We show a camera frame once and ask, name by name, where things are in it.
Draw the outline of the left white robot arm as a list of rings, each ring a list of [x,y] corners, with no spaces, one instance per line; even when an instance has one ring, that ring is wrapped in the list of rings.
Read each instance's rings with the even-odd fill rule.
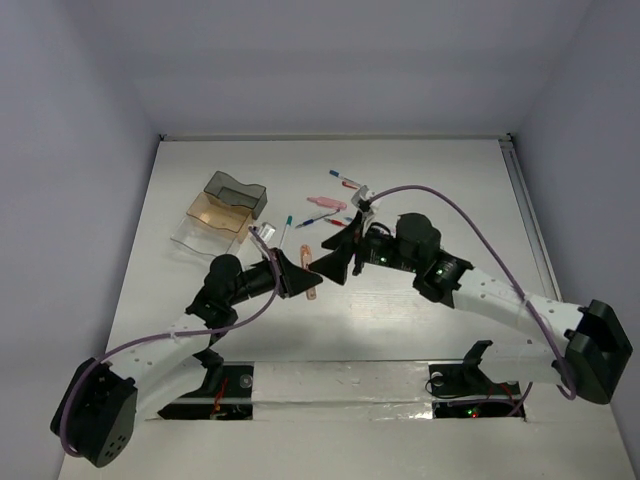
[[[50,424],[63,451],[97,468],[111,463],[131,439],[144,406],[157,400],[170,373],[188,390],[215,392],[221,370],[211,346],[243,326],[235,305],[267,294],[291,298],[316,287],[322,277],[293,264],[279,249],[249,269],[231,254],[216,257],[185,312],[166,331],[130,340],[75,370]]]

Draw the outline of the pink highlighter marker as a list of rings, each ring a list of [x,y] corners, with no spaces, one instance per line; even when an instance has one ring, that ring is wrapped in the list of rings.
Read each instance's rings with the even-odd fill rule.
[[[347,204],[345,202],[328,197],[308,197],[307,200],[317,206],[332,210],[342,211],[347,208]]]

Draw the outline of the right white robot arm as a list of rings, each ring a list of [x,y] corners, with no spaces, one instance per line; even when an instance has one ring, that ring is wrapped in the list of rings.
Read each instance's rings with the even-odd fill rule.
[[[408,272],[414,289],[427,300],[525,335],[520,346],[479,340],[470,348],[456,366],[470,391],[523,381],[574,388],[577,397],[595,404],[612,400],[633,347],[610,305],[593,300],[581,306],[518,293],[446,252],[440,242],[440,231],[422,214],[400,215],[393,233],[358,214],[323,242],[327,255],[309,268],[339,285],[367,264]]]

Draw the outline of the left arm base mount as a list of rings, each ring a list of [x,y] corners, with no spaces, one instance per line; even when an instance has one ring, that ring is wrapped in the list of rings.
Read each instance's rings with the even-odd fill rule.
[[[163,420],[235,421],[253,418],[254,365],[231,363],[208,373],[205,383],[161,409]]]

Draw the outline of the orange highlighter marker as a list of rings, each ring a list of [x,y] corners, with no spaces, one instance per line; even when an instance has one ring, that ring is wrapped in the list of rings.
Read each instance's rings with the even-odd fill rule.
[[[311,247],[307,244],[303,244],[300,247],[300,264],[301,267],[305,270],[308,269],[309,265],[311,264],[313,258],[312,258],[312,250]],[[317,292],[316,292],[316,288],[315,287],[311,287],[309,289],[306,290],[305,292],[306,294],[306,298],[309,301],[313,301],[317,299]]]

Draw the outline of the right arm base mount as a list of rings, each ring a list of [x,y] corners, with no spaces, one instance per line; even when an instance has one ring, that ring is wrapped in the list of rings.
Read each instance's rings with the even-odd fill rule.
[[[425,390],[435,419],[526,419],[519,383],[496,383],[480,369],[491,345],[477,341],[461,360],[429,366]]]

